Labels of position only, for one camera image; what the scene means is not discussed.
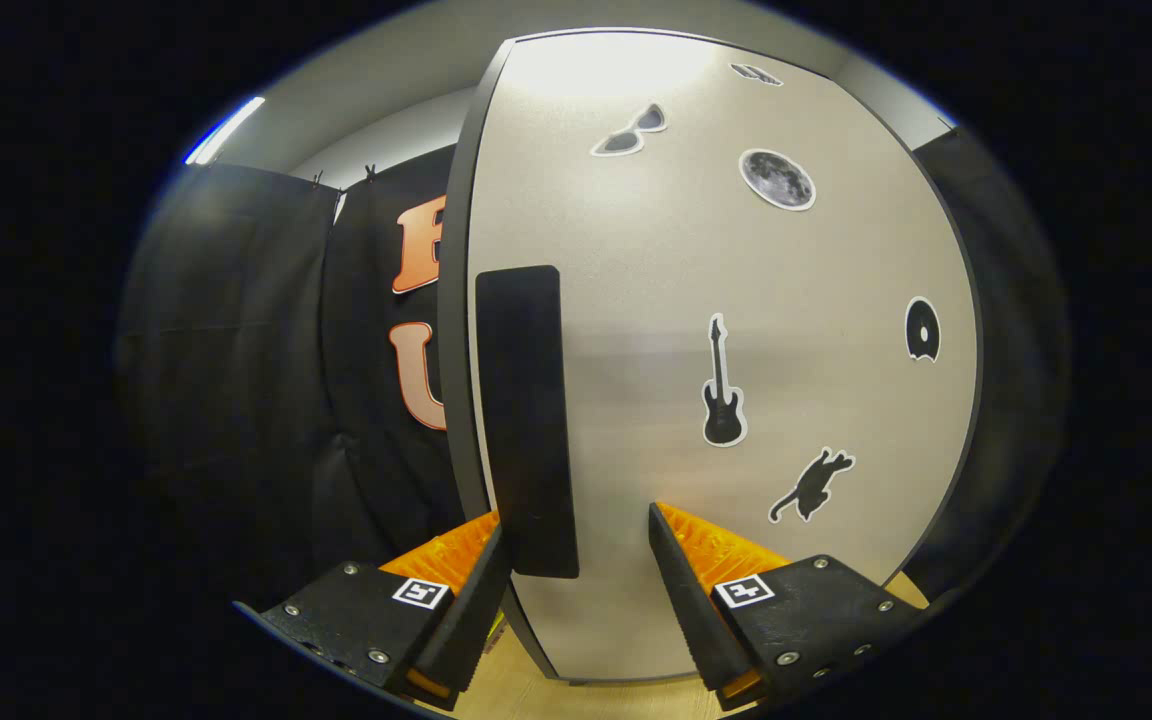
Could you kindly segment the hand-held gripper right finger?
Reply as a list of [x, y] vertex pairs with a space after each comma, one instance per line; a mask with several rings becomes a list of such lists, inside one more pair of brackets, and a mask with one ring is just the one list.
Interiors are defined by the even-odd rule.
[[803, 700], [904, 638], [927, 609], [904, 574], [878, 584], [826, 553], [787, 560], [668, 503], [649, 507], [647, 539], [723, 711]]

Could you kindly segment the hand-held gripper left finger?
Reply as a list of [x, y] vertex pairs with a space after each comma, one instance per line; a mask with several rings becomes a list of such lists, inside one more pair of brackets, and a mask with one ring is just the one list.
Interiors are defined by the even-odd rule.
[[268, 609], [234, 606], [361, 691], [450, 711], [492, 637], [509, 573], [502, 520], [485, 511], [384, 564], [339, 562]]

